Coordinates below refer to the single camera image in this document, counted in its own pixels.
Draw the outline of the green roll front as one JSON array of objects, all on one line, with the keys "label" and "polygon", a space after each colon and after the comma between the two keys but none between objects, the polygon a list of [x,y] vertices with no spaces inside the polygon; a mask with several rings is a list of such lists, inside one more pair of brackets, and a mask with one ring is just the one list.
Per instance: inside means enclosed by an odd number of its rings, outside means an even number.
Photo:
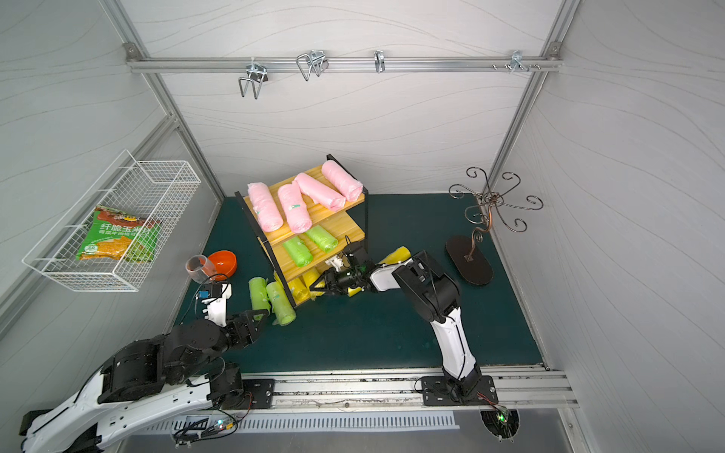
[{"label": "green roll front", "polygon": [[320,225],[312,226],[305,232],[305,235],[325,253],[330,253],[336,249],[338,240],[326,228]]}]

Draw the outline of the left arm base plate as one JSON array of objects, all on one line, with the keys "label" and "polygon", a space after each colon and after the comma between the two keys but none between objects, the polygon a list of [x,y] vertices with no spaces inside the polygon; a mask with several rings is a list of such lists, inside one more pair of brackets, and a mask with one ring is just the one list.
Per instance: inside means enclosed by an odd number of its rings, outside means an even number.
[{"label": "left arm base plate", "polygon": [[275,379],[244,379],[235,383],[222,403],[224,410],[269,410],[273,404]]}]

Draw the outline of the yellow roll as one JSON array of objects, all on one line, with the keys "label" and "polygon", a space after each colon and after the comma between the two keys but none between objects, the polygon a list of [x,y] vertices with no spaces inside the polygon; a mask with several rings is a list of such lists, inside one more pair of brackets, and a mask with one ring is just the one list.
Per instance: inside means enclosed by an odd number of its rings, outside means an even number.
[{"label": "yellow roll", "polygon": [[283,292],[294,306],[298,307],[312,299],[310,290],[305,286],[301,277],[283,282],[279,274],[275,273],[274,278],[281,285]]},{"label": "yellow roll", "polygon": [[320,275],[321,273],[316,268],[312,268],[302,276],[303,282],[308,290],[311,289],[310,284],[313,283]]},{"label": "yellow roll", "polygon": [[391,252],[382,259],[379,264],[386,266],[400,264],[410,260],[411,256],[412,254],[407,247],[398,247],[395,251]]}]

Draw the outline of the pink roll front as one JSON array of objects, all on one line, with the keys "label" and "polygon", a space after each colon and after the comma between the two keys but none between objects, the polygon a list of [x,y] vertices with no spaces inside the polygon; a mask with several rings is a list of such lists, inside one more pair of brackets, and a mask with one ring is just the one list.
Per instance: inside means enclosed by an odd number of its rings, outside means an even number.
[{"label": "pink roll front", "polygon": [[347,202],[356,202],[363,193],[364,185],[335,160],[327,160],[322,165],[322,174]]}]

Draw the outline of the pink roll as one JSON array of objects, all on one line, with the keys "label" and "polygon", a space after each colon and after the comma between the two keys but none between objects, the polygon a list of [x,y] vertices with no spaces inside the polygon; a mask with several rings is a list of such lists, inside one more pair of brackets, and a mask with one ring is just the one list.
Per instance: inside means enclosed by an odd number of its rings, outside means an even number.
[{"label": "pink roll", "polygon": [[249,183],[247,194],[262,231],[267,233],[279,230],[284,220],[268,186],[261,182]]},{"label": "pink roll", "polygon": [[347,202],[356,202],[363,193],[364,185],[335,160],[327,160],[322,165],[322,174]]},{"label": "pink roll", "polygon": [[294,234],[304,233],[313,226],[313,221],[298,183],[293,181],[279,187],[278,198],[287,224]]},{"label": "pink roll", "polygon": [[320,204],[334,213],[343,211],[347,204],[345,196],[306,173],[298,174],[295,183],[302,194],[311,198],[315,204]]}]

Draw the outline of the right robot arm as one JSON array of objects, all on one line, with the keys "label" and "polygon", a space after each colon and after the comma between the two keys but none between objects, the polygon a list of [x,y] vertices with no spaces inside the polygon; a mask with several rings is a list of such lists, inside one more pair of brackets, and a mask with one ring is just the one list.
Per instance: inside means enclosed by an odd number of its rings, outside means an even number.
[{"label": "right robot arm", "polygon": [[349,243],[327,260],[330,266],[308,284],[312,293],[353,296],[401,290],[417,314],[430,324],[443,359],[440,396],[463,404],[478,396],[483,378],[464,333],[461,291],[440,263],[427,252],[400,247],[379,262],[370,260],[362,242]]}]

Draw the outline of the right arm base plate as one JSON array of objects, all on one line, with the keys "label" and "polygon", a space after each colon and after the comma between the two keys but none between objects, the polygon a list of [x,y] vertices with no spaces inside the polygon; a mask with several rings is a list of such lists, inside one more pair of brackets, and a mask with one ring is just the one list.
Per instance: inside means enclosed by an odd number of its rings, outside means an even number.
[{"label": "right arm base plate", "polygon": [[468,390],[445,377],[422,377],[419,379],[423,404],[426,407],[496,406],[497,389],[493,378],[481,376]]}]

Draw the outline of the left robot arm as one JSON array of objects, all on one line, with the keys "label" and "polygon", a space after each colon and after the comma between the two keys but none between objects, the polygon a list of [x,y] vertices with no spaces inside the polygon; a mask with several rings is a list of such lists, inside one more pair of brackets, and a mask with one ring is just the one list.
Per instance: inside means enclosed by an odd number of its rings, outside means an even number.
[{"label": "left robot arm", "polygon": [[[256,390],[243,382],[226,352],[255,343],[266,310],[230,315],[222,325],[207,319],[179,325],[166,334],[134,341],[94,371],[80,389],[53,410],[29,411],[20,434],[24,452],[103,452],[158,422],[192,411],[218,411],[211,427],[195,422],[173,434],[192,445],[233,434],[240,425],[232,411],[267,409],[271,379]],[[217,372],[210,370],[222,361]]]}]

